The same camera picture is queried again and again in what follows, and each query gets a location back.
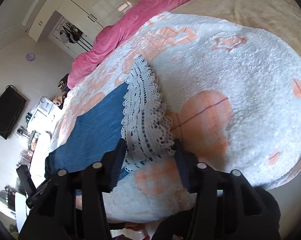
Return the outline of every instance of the lace trim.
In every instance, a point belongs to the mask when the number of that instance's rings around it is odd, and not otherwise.
[[[122,137],[128,146],[124,165],[132,172],[146,163],[173,155],[174,142],[170,132],[172,119],[165,116],[166,104],[161,103],[155,74],[142,56],[133,64],[126,83],[129,85],[121,124]]]

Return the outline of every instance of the flat screen tv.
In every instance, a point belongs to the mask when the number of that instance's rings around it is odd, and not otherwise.
[[[0,97],[0,136],[4,139],[17,128],[15,127],[26,100],[12,86],[8,86]]]

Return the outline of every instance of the red object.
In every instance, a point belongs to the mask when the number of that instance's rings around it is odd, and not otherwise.
[[[105,27],[97,36],[93,48],[80,54],[73,62],[67,85],[72,89],[88,76],[113,50],[146,23],[164,11],[171,11],[190,0],[142,0],[133,6],[113,26]]]

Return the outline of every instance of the light blue fabric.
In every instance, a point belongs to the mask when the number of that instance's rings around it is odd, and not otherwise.
[[[124,118],[124,95],[128,84],[123,83],[109,93],[87,113],[78,116],[67,142],[49,154],[45,160],[45,177],[59,169],[68,172],[84,170],[113,151],[121,136]],[[121,170],[120,178],[128,174]]]

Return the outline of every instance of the beige bedsheet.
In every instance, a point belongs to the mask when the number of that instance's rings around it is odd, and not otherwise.
[[[287,42],[301,57],[301,10],[295,0],[192,0],[171,12],[216,17],[265,29]],[[285,176],[264,187],[283,185],[300,170],[301,159]]]

